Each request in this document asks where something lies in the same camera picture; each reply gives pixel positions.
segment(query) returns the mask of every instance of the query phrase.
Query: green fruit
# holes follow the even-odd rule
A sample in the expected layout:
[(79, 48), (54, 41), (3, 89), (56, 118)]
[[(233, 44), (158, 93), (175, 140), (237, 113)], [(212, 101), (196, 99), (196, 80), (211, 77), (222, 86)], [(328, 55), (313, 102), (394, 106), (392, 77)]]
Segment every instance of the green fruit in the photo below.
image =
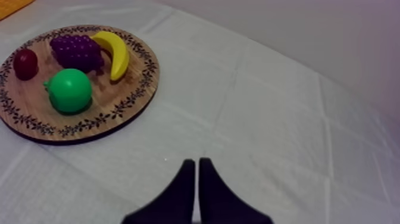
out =
[(78, 69), (61, 70), (44, 85), (47, 87), (51, 104), (60, 112), (79, 112), (92, 98), (90, 80)]

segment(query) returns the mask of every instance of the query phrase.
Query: plastic fruit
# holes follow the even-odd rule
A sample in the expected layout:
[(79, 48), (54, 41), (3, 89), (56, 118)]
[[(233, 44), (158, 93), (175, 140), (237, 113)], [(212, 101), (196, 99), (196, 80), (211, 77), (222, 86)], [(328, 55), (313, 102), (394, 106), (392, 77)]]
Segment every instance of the plastic fruit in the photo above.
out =
[(21, 80), (29, 80), (38, 73), (38, 57), (29, 49), (16, 53), (14, 62), (15, 75)]
[(83, 110), (92, 98), (89, 78), (80, 70), (64, 69), (44, 85), (53, 107), (64, 113)]
[(115, 33), (100, 31), (91, 38), (112, 54), (110, 79), (118, 80), (125, 74), (129, 64), (129, 53), (125, 42)]
[(50, 46), (60, 65), (65, 69), (79, 69), (84, 73), (104, 65), (100, 46), (88, 35), (65, 35), (54, 38)]

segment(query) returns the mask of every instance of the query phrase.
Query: white tablecloth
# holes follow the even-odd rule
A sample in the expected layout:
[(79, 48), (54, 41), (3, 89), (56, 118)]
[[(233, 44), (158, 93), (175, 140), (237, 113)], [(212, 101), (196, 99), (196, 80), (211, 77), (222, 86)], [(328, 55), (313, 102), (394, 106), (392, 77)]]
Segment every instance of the white tablecloth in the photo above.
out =
[(37, 0), (0, 22), (0, 59), (74, 24), (142, 38), (160, 62), (158, 91), (131, 124), (87, 144), (39, 145), (1, 123), (0, 223), (120, 223), (203, 156), (278, 224), (400, 223), (400, 126), (335, 82), (145, 1)]

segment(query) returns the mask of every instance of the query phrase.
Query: orange object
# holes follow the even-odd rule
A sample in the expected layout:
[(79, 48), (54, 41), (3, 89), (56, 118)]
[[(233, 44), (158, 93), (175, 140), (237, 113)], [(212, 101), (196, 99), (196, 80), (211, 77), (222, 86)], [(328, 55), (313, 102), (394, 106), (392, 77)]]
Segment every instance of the orange object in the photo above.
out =
[(34, 0), (0, 0), (0, 20), (29, 5)]

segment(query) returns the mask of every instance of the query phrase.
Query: leaf pattern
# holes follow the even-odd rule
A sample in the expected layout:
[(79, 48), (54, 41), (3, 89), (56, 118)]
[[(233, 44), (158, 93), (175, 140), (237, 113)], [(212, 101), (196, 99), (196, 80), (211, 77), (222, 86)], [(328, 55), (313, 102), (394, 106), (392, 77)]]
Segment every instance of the leaf pattern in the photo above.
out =
[[(71, 33), (84, 33), (84, 32), (97, 32), (100, 30), (113, 32), (119, 35), (135, 53), (139, 55), (139, 58), (145, 60), (145, 69), (142, 70), (143, 78), (139, 81), (140, 86), (134, 91), (129, 93), (128, 96), (121, 100), (118, 104), (114, 105), (114, 108), (109, 113), (99, 113), (96, 117), (92, 119), (84, 119), (75, 125), (64, 126), (58, 129), (54, 125), (49, 123), (42, 123), (38, 121), (37, 118), (28, 114), (21, 114), (20, 109), (14, 104), (14, 100), (8, 95), (8, 91), (4, 89), (7, 83), (8, 76), (10, 75), (14, 57), (17, 51), (29, 48), (35, 42), (48, 41), (50, 39), (56, 38), (61, 35), (71, 34)], [(133, 107), (138, 98), (144, 97), (146, 88), (151, 86), (153, 82), (152, 78), (157, 70), (157, 64), (153, 62), (150, 52), (146, 51), (142, 43), (136, 40), (134, 36), (128, 35), (110, 28), (104, 28), (100, 26), (74, 26), (65, 27), (58, 30), (53, 30), (49, 33), (40, 35), (33, 40), (27, 41), (16, 51), (14, 51), (2, 64), (0, 68), (0, 107), (7, 115), (9, 115), (15, 124), (25, 125), (26, 129), (35, 130), (41, 135), (61, 135), (63, 138), (66, 136), (73, 136), (76, 133), (83, 132), (85, 130), (91, 130), (92, 128), (99, 128), (102, 124), (106, 124), (110, 119), (122, 118), (124, 113)]]

